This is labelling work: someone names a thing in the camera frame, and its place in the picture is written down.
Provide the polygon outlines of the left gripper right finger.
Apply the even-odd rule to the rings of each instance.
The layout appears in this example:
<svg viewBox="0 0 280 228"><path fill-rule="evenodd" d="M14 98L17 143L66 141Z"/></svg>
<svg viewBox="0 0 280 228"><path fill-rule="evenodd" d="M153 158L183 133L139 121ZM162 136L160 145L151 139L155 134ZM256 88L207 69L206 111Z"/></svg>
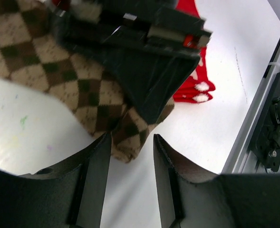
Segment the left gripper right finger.
<svg viewBox="0 0 280 228"><path fill-rule="evenodd" d="M154 135L164 228L280 228L280 174L215 174Z"/></svg>

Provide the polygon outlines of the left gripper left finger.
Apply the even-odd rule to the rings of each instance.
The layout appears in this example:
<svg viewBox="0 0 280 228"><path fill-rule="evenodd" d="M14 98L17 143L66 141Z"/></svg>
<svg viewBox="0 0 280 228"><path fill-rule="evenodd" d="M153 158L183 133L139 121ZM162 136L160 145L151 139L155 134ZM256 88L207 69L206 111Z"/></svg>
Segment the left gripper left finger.
<svg viewBox="0 0 280 228"><path fill-rule="evenodd" d="M35 174L0 170L0 228L97 228L112 137L106 133Z"/></svg>

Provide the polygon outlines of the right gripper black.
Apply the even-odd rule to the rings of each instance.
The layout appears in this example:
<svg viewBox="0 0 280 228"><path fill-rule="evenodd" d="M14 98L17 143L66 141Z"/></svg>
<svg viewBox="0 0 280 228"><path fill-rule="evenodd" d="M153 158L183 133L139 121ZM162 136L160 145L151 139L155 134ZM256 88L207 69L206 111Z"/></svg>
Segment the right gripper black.
<svg viewBox="0 0 280 228"><path fill-rule="evenodd" d="M153 124L198 65L197 53L212 35L203 28L204 19L178 10L178 3L48 0L47 7L64 18L65 41L107 47L93 51L94 58L116 77L140 116Z"/></svg>

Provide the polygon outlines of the brown argyle sock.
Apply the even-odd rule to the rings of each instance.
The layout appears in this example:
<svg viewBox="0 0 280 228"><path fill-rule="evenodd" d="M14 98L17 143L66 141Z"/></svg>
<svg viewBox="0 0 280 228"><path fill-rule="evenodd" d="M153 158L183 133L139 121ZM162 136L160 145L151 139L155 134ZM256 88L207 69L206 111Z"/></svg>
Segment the brown argyle sock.
<svg viewBox="0 0 280 228"><path fill-rule="evenodd" d="M136 159L157 123L138 114L104 67L58 45L47 21L38 0L0 0L0 78L56 97L93 137L111 133L113 157Z"/></svg>

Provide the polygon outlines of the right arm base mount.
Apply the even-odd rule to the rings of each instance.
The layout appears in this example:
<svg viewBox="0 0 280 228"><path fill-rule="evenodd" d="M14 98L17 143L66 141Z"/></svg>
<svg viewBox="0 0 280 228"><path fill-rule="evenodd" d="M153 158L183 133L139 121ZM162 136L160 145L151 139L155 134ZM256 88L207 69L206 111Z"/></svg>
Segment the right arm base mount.
<svg viewBox="0 0 280 228"><path fill-rule="evenodd" d="M250 142L250 149L266 168L280 167L280 72L275 76Z"/></svg>

